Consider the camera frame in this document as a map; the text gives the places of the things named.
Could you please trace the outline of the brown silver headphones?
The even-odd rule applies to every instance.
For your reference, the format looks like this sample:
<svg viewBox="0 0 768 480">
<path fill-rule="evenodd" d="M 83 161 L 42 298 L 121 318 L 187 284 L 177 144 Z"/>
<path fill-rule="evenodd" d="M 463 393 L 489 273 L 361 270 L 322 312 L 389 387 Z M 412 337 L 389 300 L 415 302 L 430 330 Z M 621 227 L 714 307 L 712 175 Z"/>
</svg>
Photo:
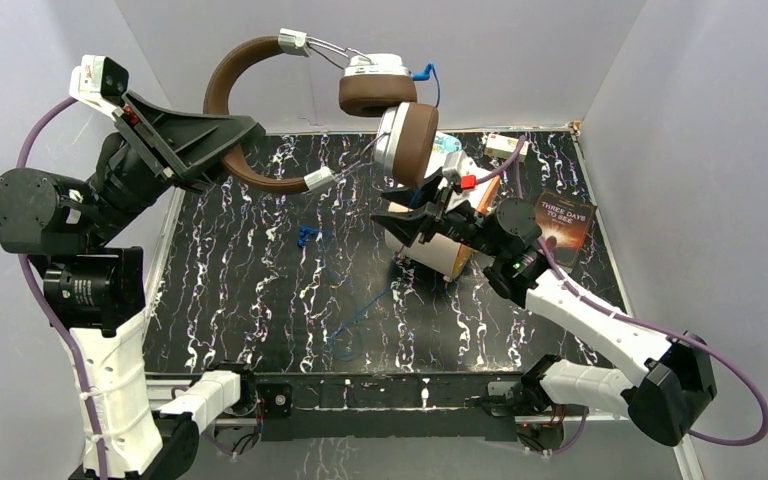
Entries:
<svg viewBox="0 0 768 480">
<path fill-rule="evenodd" d="M 420 102 L 418 74 L 393 53 L 364 53 L 283 28 L 278 34 L 248 40 L 232 49 L 213 71 L 204 94 L 203 110 L 226 115 L 232 90 L 251 67 L 273 57 L 308 58 L 332 52 L 344 58 L 337 68 L 340 78 L 326 99 L 334 106 L 325 111 L 325 124 L 338 130 L 350 125 L 339 115 L 361 123 L 376 121 L 370 144 L 374 163 L 397 183 L 417 189 L 424 183 L 438 129 L 437 107 Z"/>
</svg>

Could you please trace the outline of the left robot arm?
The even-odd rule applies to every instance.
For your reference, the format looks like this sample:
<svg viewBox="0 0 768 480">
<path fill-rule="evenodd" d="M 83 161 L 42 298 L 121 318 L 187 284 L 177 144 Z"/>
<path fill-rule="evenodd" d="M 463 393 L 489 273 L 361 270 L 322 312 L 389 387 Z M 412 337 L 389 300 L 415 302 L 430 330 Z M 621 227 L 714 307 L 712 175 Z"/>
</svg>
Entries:
<svg viewBox="0 0 768 480">
<path fill-rule="evenodd" d="M 175 112 L 133 92 L 96 104 L 115 130 L 85 180 L 29 167 L 45 121 L 28 132 L 15 168 L 0 175 L 0 244 L 19 257 L 71 360 L 85 429 L 75 477 L 176 479 L 222 414 L 258 407 L 255 375 L 246 364 L 216 362 L 152 407 L 144 252 L 111 242 L 167 190 L 199 192 L 216 182 L 223 157 L 264 131 L 248 116 Z"/>
</svg>

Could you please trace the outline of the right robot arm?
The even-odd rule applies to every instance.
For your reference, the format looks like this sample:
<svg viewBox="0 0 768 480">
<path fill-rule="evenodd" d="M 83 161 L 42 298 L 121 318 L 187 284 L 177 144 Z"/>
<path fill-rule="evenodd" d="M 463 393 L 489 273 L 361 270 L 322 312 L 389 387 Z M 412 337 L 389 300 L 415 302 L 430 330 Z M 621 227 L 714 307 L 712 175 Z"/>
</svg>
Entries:
<svg viewBox="0 0 768 480">
<path fill-rule="evenodd" d="M 601 368 L 546 355 L 521 378 L 520 402 L 537 414 L 580 405 L 630 419 L 650 439 L 674 447 L 717 394 L 710 349 L 691 332 L 645 326 L 598 300 L 555 262 L 533 205 L 501 200 L 481 213 L 436 175 L 413 190 L 391 188 L 382 199 L 397 210 L 372 215 L 405 246 L 444 236 L 492 258 L 483 274 L 502 298 L 552 321 L 607 358 Z"/>
</svg>

